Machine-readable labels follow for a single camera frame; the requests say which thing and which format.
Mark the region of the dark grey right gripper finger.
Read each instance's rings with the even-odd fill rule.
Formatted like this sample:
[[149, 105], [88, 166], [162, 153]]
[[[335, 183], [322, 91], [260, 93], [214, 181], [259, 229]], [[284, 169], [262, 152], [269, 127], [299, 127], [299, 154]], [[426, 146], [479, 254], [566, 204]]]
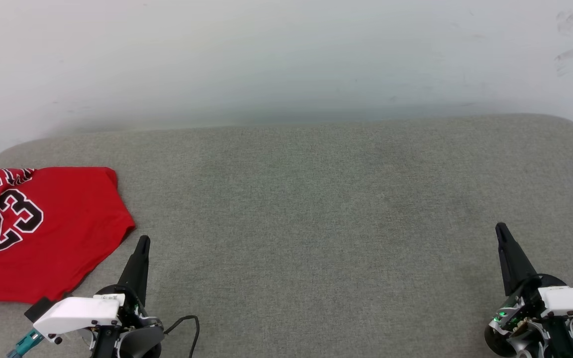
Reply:
[[505, 295], [521, 294], [530, 298], [539, 285], [538, 272], [505, 223], [498, 222], [495, 231]]

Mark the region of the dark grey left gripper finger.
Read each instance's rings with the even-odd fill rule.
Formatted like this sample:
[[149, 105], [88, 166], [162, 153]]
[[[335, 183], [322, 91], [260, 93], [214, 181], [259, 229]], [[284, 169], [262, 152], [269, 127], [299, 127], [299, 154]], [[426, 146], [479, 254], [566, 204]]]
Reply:
[[127, 261], [117, 283], [121, 287], [127, 287], [132, 290], [141, 304], [146, 304], [150, 244], [149, 236], [140, 236], [135, 250]]

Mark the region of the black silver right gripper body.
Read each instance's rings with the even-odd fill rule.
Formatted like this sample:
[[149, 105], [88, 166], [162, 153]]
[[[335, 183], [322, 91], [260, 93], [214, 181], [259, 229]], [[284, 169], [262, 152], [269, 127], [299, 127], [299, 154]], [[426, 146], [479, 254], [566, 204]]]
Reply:
[[512, 335], [527, 319], [539, 319], [544, 303], [539, 288], [566, 287], [561, 279], [550, 274], [535, 274], [522, 281], [489, 322], [500, 335]]

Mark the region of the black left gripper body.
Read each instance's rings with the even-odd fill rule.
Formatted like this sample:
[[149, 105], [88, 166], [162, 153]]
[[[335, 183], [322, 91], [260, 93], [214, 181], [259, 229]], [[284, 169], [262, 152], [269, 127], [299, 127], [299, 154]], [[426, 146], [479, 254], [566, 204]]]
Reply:
[[97, 323], [97, 334], [101, 335], [106, 328], [111, 327], [121, 333], [141, 328], [158, 328], [163, 331], [161, 319], [146, 313], [146, 291], [146, 283], [114, 284], [97, 291], [98, 298], [119, 301], [116, 319], [107, 325]]

